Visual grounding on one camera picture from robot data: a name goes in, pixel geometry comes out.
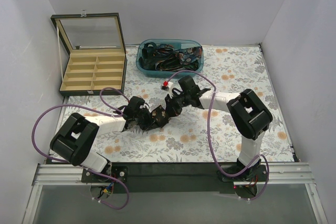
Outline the black gold floral tie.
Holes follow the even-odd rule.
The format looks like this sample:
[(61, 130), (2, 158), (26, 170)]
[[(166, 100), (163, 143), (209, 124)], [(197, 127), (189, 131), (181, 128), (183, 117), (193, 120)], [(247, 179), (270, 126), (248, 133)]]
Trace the black gold floral tie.
[(151, 112), (151, 117), (153, 119), (153, 126), (155, 128), (163, 128), (169, 123), (170, 117), (166, 113), (166, 110), (159, 105)]

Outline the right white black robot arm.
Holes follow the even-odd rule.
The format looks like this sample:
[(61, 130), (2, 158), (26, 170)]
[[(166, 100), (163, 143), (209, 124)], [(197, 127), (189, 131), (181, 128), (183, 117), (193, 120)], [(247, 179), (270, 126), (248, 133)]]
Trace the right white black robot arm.
[(187, 106), (229, 113), (241, 134), (241, 151), (235, 166), (223, 169), (218, 161), (214, 163), (219, 172), (227, 178), (240, 177), (242, 180), (251, 180), (257, 174), (260, 165), (262, 139), (273, 121), (268, 108), (251, 89), (240, 93), (218, 92), (216, 88), (200, 89), (191, 76), (181, 78), (179, 85), (179, 90), (174, 88), (170, 80), (161, 85), (161, 89), (168, 92), (165, 98), (167, 114), (171, 117), (178, 116), (182, 108)]

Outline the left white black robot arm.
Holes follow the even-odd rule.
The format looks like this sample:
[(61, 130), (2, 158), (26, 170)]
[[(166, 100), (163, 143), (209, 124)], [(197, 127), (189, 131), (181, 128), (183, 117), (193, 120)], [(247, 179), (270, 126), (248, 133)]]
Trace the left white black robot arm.
[(100, 182), (111, 178), (112, 170), (108, 160), (92, 149), (97, 136), (113, 132), (123, 132), (130, 124), (148, 130), (155, 120), (141, 98), (132, 97), (120, 112), (111, 115), (83, 116), (73, 113), (61, 126), (50, 142), (50, 148), (73, 166), (83, 166), (93, 170)]

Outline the pile of dark ties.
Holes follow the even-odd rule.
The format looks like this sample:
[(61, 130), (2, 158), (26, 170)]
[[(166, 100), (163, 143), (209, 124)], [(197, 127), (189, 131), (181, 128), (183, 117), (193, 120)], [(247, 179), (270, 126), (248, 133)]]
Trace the pile of dark ties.
[(181, 65), (174, 54), (176, 50), (179, 49), (175, 49), (172, 44), (146, 43), (141, 50), (142, 56), (139, 58), (139, 65), (142, 69), (149, 71), (196, 71), (199, 68), (201, 59), (190, 65)]

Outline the blue floral tie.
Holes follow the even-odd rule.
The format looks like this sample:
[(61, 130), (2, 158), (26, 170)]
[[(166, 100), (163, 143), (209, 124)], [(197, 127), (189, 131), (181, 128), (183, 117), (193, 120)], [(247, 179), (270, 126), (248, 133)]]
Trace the blue floral tie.
[(179, 49), (174, 52), (176, 58), (179, 60), (179, 63), (183, 66), (199, 61), (202, 58), (202, 53), (202, 46)]

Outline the floral patterned table mat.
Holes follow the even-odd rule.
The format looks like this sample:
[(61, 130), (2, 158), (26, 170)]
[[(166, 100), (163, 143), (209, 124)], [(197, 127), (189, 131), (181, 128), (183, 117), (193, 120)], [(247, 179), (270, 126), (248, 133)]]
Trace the floral patterned table mat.
[[(96, 116), (138, 96), (150, 108), (164, 105), (166, 92), (162, 79), (146, 77), (136, 66), (137, 48), (127, 48), (127, 72), (124, 96), (71, 97), (63, 108), (59, 123), (74, 113)], [(221, 92), (252, 89), (272, 113), (273, 121), (261, 144), (261, 153), (270, 162), (292, 162), (291, 141), (279, 104), (268, 77), (265, 61), (258, 46), (204, 47), (204, 67), (194, 81), (200, 88), (216, 87)], [(129, 131), (98, 137), (92, 148), (113, 162), (234, 162), (241, 151), (241, 136), (229, 113), (201, 110), (188, 106), (162, 129)]]

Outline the teal plastic bin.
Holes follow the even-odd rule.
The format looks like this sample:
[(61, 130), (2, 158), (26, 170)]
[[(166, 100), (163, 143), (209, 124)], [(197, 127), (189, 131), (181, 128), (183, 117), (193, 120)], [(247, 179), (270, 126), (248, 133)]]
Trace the teal plastic bin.
[[(175, 49), (184, 49), (184, 48), (189, 48), (189, 47), (196, 47), (196, 46), (201, 46), (196, 41), (193, 40), (180, 40), (180, 39), (147, 39), (140, 43), (138, 47), (138, 52), (137, 52), (137, 57), (136, 57), (136, 67), (147, 77), (151, 78), (168, 78), (171, 75), (175, 74), (176, 72), (170, 72), (170, 71), (149, 71), (149, 70), (144, 70), (140, 67), (139, 65), (139, 58), (142, 56), (141, 50), (144, 47), (146, 43), (149, 42), (154, 42), (155, 44), (172, 44)], [(204, 49), (202, 53), (202, 59), (199, 61), (199, 68), (194, 71), (194, 72), (201, 72), (203, 69), (204, 65)], [(192, 70), (182, 70), (182, 73), (179, 73), (176, 75), (177, 78), (180, 78), (182, 76), (192, 74)]]

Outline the black compartment display box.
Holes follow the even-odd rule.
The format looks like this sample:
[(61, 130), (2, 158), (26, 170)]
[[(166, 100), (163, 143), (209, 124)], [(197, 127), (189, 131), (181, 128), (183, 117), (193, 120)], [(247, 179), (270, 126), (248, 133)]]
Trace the black compartment display box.
[(126, 48), (118, 13), (52, 15), (59, 47), (68, 62), (59, 93), (64, 97), (124, 92)]

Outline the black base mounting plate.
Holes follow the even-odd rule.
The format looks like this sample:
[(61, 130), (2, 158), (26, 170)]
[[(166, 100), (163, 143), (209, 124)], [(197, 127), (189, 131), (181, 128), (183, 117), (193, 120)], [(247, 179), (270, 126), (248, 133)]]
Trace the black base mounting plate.
[(131, 193), (219, 192), (233, 194), (235, 182), (241, 182), (253, 196), (257, 183), (266, 182), (267, 169), (257, 163), (237, 177), (223, 175), (213, 163), (108, 163), (100, 175), (82, 171), (81, 182), (114, 183), (113, 192), (120, 194), (127, 187)]

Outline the aluminium frame rail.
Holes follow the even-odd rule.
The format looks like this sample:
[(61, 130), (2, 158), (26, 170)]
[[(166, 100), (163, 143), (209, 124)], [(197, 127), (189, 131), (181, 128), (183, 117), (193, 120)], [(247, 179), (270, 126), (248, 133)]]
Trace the aluminium frame rail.
[(327, 223), (314, 176), (306, 163), (271, 163), (260, 196), (235, 182), (233, 194), (219, 192), (113, 194), (95, 201), (103, 184), (83, 183), (83, 169), (37, 167), (23, 223)]

